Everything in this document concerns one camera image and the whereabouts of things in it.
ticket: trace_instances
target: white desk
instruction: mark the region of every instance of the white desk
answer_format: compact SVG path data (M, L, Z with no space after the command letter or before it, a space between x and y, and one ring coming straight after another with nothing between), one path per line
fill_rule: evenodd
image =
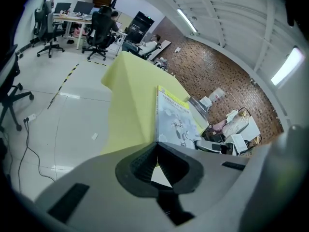
M121 47L122 44L124 43L127 34L126 34L126 33L119 32L119 31L117 31L117 32L114 32L114 31L113 31L113 33L115 33L116 35L120 35L120 37L121 37L121 39L122 39L122 41L121 41L122 43L121 43L120 45L118 45L118 48L117 48L117 51L116 51L116 54L115 54L115 57L116 57L116 56L118 56L118 52L119 52L119 50L120 50L120 47Z
M82 19L80 19L80 17L77 17L77 16L54 16L54 20L67 21L68 22L67 28L66 28L66 33L65 33L66 39L69 37L69 32L70 32L70 29L71 29L72 22L76 22L76 23L79 23L79 24L82 25L81 30L79 32L79 36L78 36L77 46L76 46L76 49L78 50L85 25L91 24L91 21L82 20Z

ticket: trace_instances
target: yellow cloth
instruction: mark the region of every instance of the yellow cloth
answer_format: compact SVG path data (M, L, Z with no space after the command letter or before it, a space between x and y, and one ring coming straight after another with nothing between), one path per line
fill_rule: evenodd
M182 101L190 97L175 77L128 52L119 54L101 83L112 91L109 138L102 154L154 141L158 85Z

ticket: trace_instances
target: white ceiling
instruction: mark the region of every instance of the white ceiling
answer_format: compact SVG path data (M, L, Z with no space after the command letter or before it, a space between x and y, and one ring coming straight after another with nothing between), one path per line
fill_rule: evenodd
M284 129L289 123L302 121L299 115L294 119L297 113L283 105L287 103L282 100L285 98L278 95L278 87L270 82L293 46L297 45L305 53L309 49L298 26L288 26L284 0L146 1L164 13L184 35L239 64L266 93ZM177 13L179 8L197 29L195 35Z

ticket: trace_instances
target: ceiling beam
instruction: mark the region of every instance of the ceiling beam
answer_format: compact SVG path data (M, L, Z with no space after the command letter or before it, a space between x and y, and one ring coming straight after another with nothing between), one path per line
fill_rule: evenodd
M201 0L201 2L204 4L208 14L210 15L211 18L216 18L219 19L216 10L214 9L211 0ZM223 29L221 26L221 23L218 20L214 20L215 28L217 30L217 37L220 43L221 47L225 47L225 39L224 39L224 34L223 34Z
M270 43L270 37L273 32L274 23L275 23L275 4L274 0L266 0L267 1L267 19L266 19L266 28L265 28L265 35L264 40L262 43L260 55L256 61L254 71L257 72L257 70L260 68L266 52L268 50L268 45Z

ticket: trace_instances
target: fluorescent light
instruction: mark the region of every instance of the fluorescent light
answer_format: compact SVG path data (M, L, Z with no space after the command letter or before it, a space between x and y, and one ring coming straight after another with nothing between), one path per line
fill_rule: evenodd
M277 85L281 82L292 70L296 67L300 66L305 60L305 56L301 53L301 51L294 47L291 54L282 65L282 67L278 70L278 72L271 79L274 85Z
M183 11L181 9L178 9L177 12L184 18L184 20L189 24L190 28L192 29L192 31L194 33L197 32L197 30L195 29L195 27L192 25L191 21L189 21L188 17L185 16L185 14L183 13Z
M71 94L68 94L68 93L59 93L59 95L65 95L65 96L68 96L68 97L71 97L71 98L77 98L77 99L80 98L80 96L78 96L78 95L71 95Z

